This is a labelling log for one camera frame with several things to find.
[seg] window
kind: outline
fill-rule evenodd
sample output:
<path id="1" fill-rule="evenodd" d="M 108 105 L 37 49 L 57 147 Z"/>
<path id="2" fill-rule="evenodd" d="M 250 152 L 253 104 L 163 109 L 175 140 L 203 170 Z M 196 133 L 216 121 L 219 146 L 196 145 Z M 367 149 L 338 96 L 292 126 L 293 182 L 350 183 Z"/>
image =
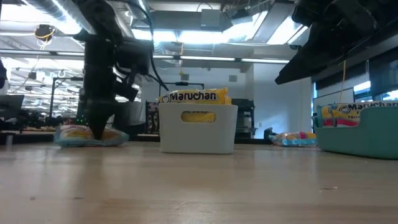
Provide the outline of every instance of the window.
<path id="1" fill-rule="evenodd" d="M 355 103 L 373 101 L 373 97 L 371 96 L 370 81 L 354 86 L 354 100 Z"/>
<path id="2" fill-rule="evenodd" d="M 382 100 L 398 100 L 398 90 L 394 90 L 381 95 Z"/>

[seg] plastic bag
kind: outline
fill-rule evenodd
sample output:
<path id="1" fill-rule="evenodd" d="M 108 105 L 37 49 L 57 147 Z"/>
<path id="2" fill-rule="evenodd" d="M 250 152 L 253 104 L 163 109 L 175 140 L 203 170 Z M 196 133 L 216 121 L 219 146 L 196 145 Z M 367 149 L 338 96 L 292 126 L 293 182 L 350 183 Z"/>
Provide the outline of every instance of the plastic bag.
<path id="1" fill-rule="evenodd" d="M 210 90 L 175 90 L 159 98 L 159 103 L 198 103 L 231 105 L 232 99 L 227 96 L 228 89 Z M 216 116 L 207 111 L 184 111 L 181 114 L 184 122 L 212 123 Z"/>
<path id="2" fill-rule="evenodd" d="M 370 107 L 398 106 L 398 101 L 372 101 L 365 103 L 337 103 L 318 106 L 318 127 L 353 127 L 359 123 L 361 111 Z"/>
<path id="3" fill-rule="evenodd" d="M 80 125 L 59 126 L 54 142 L 62 147 L 118 146 L 129 140 L 129 135 L 113 128 L 105 128 L 102 140 L 96 140 L 89 127 Z"/>
<path id="4" fill-rule="evenodd" d="M 309 132 L 270 135 L 269 139 L 277 146 L 315 147 L 318 144 L 317 136 Z"/>

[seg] wall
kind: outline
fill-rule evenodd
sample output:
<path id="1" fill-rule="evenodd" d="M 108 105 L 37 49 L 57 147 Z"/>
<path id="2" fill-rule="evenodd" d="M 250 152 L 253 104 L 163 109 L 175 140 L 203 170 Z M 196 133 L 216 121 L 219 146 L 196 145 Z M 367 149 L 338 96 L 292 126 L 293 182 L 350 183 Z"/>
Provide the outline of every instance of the wall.
<path id="1" fill-rule="evenodd" d="M 254 65 L 251 65 L 250 68 L 246 72 L 246 79 L 245 79 L 245 98 L 246 99 L 254 99 Z"/>
<path id="2" fill-rule="evenodd" d="M 349 80 L 346 80 L 344 82 L 343 89 L 345 90 L 347 88 L 353 88 L 354 86 L 364 83 L 366 81 L 369 81 L 369 74 L 367 74 L 367 73 L 365 73 L 363 75 L 359 75 L 354 78 L 350 78 Z M 337 91 L 341 91 L 341 82 L 318 90 L 318 97 L 324 96 L 324 95 L 327 95 L 330 93 L 335 93 Z"/>
<path id="3" fill-rule="evenodd" d="M 284 65 L 254 65 L 254 111 L 256 138 L 273 127 L 276 133 L 311 131 L 311 79 L 277 85 Z"/>

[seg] teal plastic bin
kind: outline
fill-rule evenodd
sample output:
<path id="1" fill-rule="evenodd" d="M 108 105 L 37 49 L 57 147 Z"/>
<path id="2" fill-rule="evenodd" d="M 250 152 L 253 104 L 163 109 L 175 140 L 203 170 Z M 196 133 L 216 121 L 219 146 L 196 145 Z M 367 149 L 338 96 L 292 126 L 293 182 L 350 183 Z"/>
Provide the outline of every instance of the teal plastic bin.
<path id="1" fill-rule="evenodd" d="M 328 152 L 376 159 L 398 159 L 398 108 L 366 108 L 357 127 L 318 128 L 319 147 Z"/>

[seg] white plastic bin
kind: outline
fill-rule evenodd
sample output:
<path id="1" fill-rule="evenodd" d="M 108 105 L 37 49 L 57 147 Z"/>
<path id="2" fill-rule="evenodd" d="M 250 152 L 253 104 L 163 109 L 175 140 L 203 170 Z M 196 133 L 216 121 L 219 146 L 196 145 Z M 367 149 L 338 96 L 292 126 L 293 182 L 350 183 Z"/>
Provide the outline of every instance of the white plastic bin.
<path id="1" fill-rule="evenodd" d="M 187 123 L 181 120 L 184 111 L 213 112 L 212 123 Z M 162 152 L 231 154 L 234 151 L 235 105 L 204 105 L 160 103 L 160 146 Z"/>

